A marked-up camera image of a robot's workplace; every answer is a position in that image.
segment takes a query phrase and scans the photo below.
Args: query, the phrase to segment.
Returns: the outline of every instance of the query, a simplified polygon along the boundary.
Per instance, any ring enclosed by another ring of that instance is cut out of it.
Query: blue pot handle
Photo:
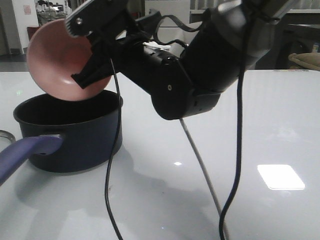
[[[0,186],[32,154],[50,155],[62,145],[60,135],[40,135],[20,139],[0,152]]]

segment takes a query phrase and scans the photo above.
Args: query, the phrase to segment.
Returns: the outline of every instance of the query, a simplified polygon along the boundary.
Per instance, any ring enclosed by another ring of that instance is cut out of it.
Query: floor
[[[0,56],[0,72],[29,72],[26,55],[2,55]]]

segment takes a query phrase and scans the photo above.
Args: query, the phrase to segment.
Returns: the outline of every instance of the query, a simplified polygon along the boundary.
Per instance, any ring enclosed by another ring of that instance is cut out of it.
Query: screw
[[[78,17],[78,18],[75,20],[75,23],[76,23],[77,25],[81,25],[81,24],[83,23],[82,18],[81,18],[81,17]]]
[[[270,24],[271,25],[276,25],[276,24],[278,24],[280,22],[280,19],[279,18],[271,18],[270,19]]]

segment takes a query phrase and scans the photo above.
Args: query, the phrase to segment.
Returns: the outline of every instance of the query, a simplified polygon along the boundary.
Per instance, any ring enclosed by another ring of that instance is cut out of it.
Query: cooking pot
[[[118,95],[103,90],[82,101],[65,101],[48,94],[18,105],[21,140],[0,153],[0,185],[27,159],[56,173],[82,171],[107,161],[118,124]],[[122,144],[120,129],[115,153]]]

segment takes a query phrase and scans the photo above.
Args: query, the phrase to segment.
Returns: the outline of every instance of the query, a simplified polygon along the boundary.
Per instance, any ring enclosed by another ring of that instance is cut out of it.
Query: pot rim
[[[102,92],[106,92],[108,94],[112,94],[112,95],[118,95],[118,93],[114,92],[114,91],[110,91],[110,90],[106,90],[106,89],[103,89],[100,93]],[[114,112],[118,111],[119,110],[119,105],[117,104],[116,108],[107,113],[107,114],[104,114],[102,116],[99,116],[99,117],[96,117],[96,118],[93,118],[93,119],[90,119],[88,121],[81,121],[81,122],[75,122],[75,123],[68,123],[68,124],[36,124],[36,123],[31,123],[31,122],[27,122],[27,121],[24,121],[22,120],[21,118],[19,118],[17,115],[17,111],[19,108],[22,107],[22,105],[25,105],[26,103],[30,102],[30,101],[33,101],[34,99],[37,99],[37,98],[40,98],[42,96],[50,96],[48,93],[44,93],[44,94],[40,94],[40,95],[37,95],[37,96],[34,96],[34,97],[31,97],[23,102],[21,102],[18,106],[15,107],[15,109],[13,110],[13,117],[14,119],[19,123],[19,124],[25,124],[25,125],[30,125],[30,126],[41,126],[41,127],[71,127],[71,126],[74,126],[74,125],[82,125],[82,124],[87,124],[87,123],[91,123],[93,121],[97,121],[99,119],[102,119],[104,118],[105,116],[108,116],[108,115],[111,115],[113,114]],[[121,97],[121,107],[124,105],[124,101],[123,101],[123,98]]]

